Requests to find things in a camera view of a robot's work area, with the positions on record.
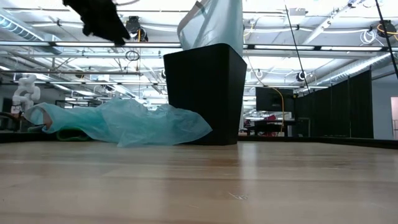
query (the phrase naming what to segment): monitor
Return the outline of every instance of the monitor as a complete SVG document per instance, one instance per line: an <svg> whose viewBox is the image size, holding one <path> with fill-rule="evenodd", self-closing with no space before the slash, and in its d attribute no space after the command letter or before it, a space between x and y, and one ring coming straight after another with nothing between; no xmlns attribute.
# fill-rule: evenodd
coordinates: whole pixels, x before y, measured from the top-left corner
<svg viewBox="0 0 398 224"><path fill-rule="evenodd" d="M284 97L284 109L286 112L294 112L293 90L277 89ZM280 94L266 87L256 88L256 110L257 111L282 111L282 98Z"/></svg>

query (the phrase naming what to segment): yellow cable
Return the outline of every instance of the yellow cable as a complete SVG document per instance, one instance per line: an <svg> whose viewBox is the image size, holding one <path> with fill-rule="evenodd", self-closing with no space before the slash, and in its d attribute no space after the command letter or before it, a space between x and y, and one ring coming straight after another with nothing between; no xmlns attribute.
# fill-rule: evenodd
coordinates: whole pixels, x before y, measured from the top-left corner
<svg viewBox="0 0 398 224"><path fill-rule="evenodd" d="M254 26L254 24L251 24L250 31L249 31L247 34L244 34L243 37L245 37L245 36L251 34L251 32L253 31L253 26Z"/></svg>
<svg viewBox="0 0 398 224"><path fill-rule="evenodd" d="M253 72L255 72L254 69L253 69L253 66L251 65L251 62L250 62L250 58L249 58L249 57L248 57L248 60L249 60L249 63L250 63L251 70L252 70ZM257 77L257 74L254 73L254 75L255 75L256 78L259 80L259 82L260 82L263 86L265 86L265 84L263 84L263 82L260 80L260 78ZM285 125L285 101L284 101L284 96L283 96L283 94L282 94L279 90L277 90L276 88L273 88L273 87L270 87L270 88L273 89L273 90L275 90L275 91L277 91L277 92L279 93L280 97L282 98L282 125L280 126L280 133L282 133L283 130L284 130L284 125Z"/></svg>
<svg viewBox="0 0 398 224"><path fill-rule="evenodd" d="M378 31L384 33L384 30L380 29L380 26L381 26L381 24L379 24L379 25L377 26ZM387 32L387 34L393 34L393 35L395 35L395 34L398 34L398 32Z"/></svg>

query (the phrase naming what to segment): black curtain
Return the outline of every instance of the black curtain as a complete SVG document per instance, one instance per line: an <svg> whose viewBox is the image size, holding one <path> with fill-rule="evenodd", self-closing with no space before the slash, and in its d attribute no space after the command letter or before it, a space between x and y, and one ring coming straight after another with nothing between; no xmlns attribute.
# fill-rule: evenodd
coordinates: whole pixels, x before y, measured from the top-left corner
<svg viewBox="0 0 398 224"><path fill-rule="evenodd" d="M371 82L371 72L367 71L300 97L296 99L296 117L309 118L313 137L373 138ZM299 134L307 129L297 126Z"/></svg>
<svg viewBox="0 0 398 224"><path fill-rule="evenodd" d="M349 89L348 82L333 85L331 88L331 135L349 137Z"/></svg>
<svg viewBox="0 0 398 224"><path fill-rule="evenodd" d="M352 138L373 138L372 74L348 80Z"/></svg>

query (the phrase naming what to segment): ceiling light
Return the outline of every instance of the ceiling light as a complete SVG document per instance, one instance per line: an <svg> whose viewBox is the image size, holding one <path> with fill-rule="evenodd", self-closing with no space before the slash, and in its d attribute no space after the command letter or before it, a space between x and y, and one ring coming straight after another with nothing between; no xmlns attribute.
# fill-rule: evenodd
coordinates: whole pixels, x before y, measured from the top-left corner
<svg viewBox="0 0 398 224"><path fill-rule="evenodd" d="M267 87L272 87L272 88L300 88L299 86L290 86L290 85L269 85Z"/></svg>
<svg viewBox="0 0 398 224"><path fill-rule="evenodd" d="M0 45L4 46L25 46L25 47L49 47L50 44L48 42L41 41L0 41Z"/></svg>
<svg viewBox="0 0 398 224"><path fill-rule="evenodd" d="M88 82L87 85L117 85L116 82Z"/></svg>
<svg viewBox="0 0 398 224"><path fill-rule="evenodd" d="M114 47L114 43L108 42L56 42L59 47Z"/></svg>
<svg viewBox="0 0 398 224"><path fill-rule="evenodd" d="M382 47L322 47L321 50L335 51L380 51Z"/></svg>
<svg viewBox="0 0 398 224"><path fill-rule="evenodd" d="M61 84L61 85L79 85L82 82L50 82L51 84Z"/></svg>
<svg viewBox="0 0 398 224"><path fill-rule="evenodd" d="M45 24L32 24L32 27L50 27L50 26L57 26L55 23L45 23Z"/></svg>
<svg viewBox="0 0 398 224"><path fill-rule="evenodd" d="M95 93L92 93L90 91L77 90L76 92L79 94L85 95L85 96L95 96L96 95Z"/></svg>
<svg viewBox="0 0 398 224"><path fill-rule="evenodd" d="M296 46L293 45L256 45L255 49L264 50L296 50ZM297 46L298 50L313 50L314 46Z"/></svg>
<svg viewBox="0 0 398 224"><path fill-rule="evenodd" d="M5 71L9 71L9 70L10 70L9 68L3 67L3 66L1 66L1 65L0 65L0 68L3 69L3 70L5 70Z"/></svg>
<svg viewBox="0 0 398 224"><path fill-rule="evenodd" d="M140 43L140 42L134 42L134 43L126 43L124 47L141 47L141 48L153 48L153 47L164 47L164 48L180 48L181 44L180 43Z"/></svg>
<svg viewBox="0 0 398 224"><path fill-rule="evenodd" d="M71 89L69 89L69 88L67 88L67 87L65 87L65 86L63 86L63 85L54 84L54 86L60 88L61 90L71 91Z"/></svg>

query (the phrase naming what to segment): desk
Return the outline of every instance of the desk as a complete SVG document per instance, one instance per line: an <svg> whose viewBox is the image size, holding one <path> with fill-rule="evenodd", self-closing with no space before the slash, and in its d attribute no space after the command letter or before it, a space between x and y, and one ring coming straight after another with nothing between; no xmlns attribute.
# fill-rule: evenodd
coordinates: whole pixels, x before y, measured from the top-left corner
<svg viewBox="0 0 398 224"><path fill-rule="evenodd" d="M305 142L0 147L0 223L397 223L398 151Z"/></svg>
<svg viewBox="0 0 398 224"><path fill-rule="evenodd" d="M248 130L248 136L250 136L250 132L254 131L254 135L258 135L259 131L266 132L266 133L278 133L280 132L280 126L282 125L282 120L276 121L255 121L254 126L246 127ZM288 137L288 127L296 125L295 120L285 120L284 127L282 131L284 132L285 137Z"/></svg>

